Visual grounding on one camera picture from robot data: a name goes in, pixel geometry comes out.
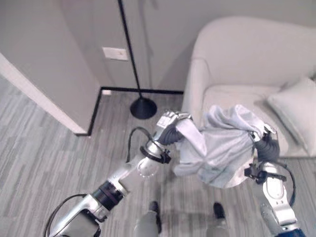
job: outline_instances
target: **floor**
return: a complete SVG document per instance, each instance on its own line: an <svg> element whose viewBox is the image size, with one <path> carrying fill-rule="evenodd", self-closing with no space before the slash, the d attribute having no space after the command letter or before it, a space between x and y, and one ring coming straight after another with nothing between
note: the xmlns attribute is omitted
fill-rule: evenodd
<svg viewBox="0 0 316 237"><path fill-rule="evenodd" d="M50 115L0 78L0 236L38 237L59 202L76 193L94 191L126 159L131 129L153 130L165 109L180 109L181 95L149 94L158 114L149 120L133 118L128 107L135 93L103 96L91 137L76 137ZM146 139L136 133L132 153ZM172 166L178 154L154 178L124 199L102 225L102 236L132 236L136 219L148 204L161 205L162 237L204 237L212 222L212 205L225 208L231 237L271 236L253 195L251 180L236 188L209 187L195 176L177 178ZM307 236L316 236L314 160L286 160L297 181L295 213ZM65 213L76 201L61 210Z"/></svg>

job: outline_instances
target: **armchair arm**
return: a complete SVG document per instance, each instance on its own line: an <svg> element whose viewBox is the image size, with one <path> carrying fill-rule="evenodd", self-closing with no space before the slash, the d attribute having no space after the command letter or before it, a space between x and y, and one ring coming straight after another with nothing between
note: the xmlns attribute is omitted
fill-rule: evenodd
<svg viewBox="0 0 316 237"><path fill-rule="evenodd" d="M194 58L190 64L182 111L192 115L194 123L201 125L202 107L205 90L211 86L211 75L203 58Z"/></svg>

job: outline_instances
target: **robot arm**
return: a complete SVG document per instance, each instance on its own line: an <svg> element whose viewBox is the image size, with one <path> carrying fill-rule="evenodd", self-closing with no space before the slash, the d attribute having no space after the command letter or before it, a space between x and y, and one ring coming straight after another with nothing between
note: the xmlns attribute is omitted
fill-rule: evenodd
<svg viewBox="0 0 316 237"><path fill-rule="evenodd" d="M66 216L64 216L49 237L99 237L99 223L104 222L110 211L146 177L154 175L163 163L171 158L164 146L182 138L175 126L182 119L191 119L188 113L167 111L157 123L156 131L141 154L119 168L96 191L85 196ZM260 139L251 134L258 150L258 160L254 161L245 175L255 179L255 191L261 215L271 233L278 237L304 237L291 205L287 201L284 182L276 161L279 154L277 140L271 139L275 132L266 125L266 136Z"/></svg>
<svg viewBox="0 0 316 237"><path fill-rule="evenodd" d="M171 158L165 145L182 138L175 130L178 121L190 119L188 113L166 111L156 125L152 138L141 147L141 154L124 164L96 191L85 196L64 216L49 237L98 237L99 223L104 222L110 211L146 177L154 175L162 163Z"/></svg>
<svg viewBox="0 0 316 237"><path fill-rule="evenodd" d="M276 138L277 133L267 124L262 139L258 134L251 133L258 160L254 160L244 173L256 181L254 194L260 203L261 216L270 232L278 237L304 237L292 209L295 193L290 203L287 200L284 185L286 177L280 175L279 170L281 167L286 168L286 165L277 161L280 149L277 138L273 139L272 136Z"/></svg>

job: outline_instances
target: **wall outlet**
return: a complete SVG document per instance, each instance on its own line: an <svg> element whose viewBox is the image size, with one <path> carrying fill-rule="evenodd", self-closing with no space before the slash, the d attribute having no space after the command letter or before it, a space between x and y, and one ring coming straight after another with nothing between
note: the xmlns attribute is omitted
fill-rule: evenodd
<svg viewBox="0 0 316 237"><path fill-rule="evenodd" d="M112 91L111 90L102 90L102 95L111 95Z"/></svg>
<svg viewBox="0 0 316 237"><path fill-rule="evenodd" d="M103 47L103 52L106 58L116 59L116 60L124 60L127 61L127 52L124 48L106 48Z"/></svg>

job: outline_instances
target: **shoe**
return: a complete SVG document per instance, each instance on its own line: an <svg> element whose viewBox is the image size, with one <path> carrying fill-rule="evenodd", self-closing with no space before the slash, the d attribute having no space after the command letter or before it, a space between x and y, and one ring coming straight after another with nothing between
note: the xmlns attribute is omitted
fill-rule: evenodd
<svg viewBox="0 0 316 237"><path fill-rule="evenodd" d="M158 227L158 233L160 234L161 230L162 230L162 227L161 227L160 209L159 209L158 202L152 201L149 204L149 210L150 211L154 211L155 213L157 213L157 215L156 215L156 224L157 224L157 227Z"/></svg>
<svg viewBox="0 0 316 237"><path fill-rule="evenodd" d="M214 203L213 209L214 209L216 219L225 219L224 208L219 202Z"/></svg>

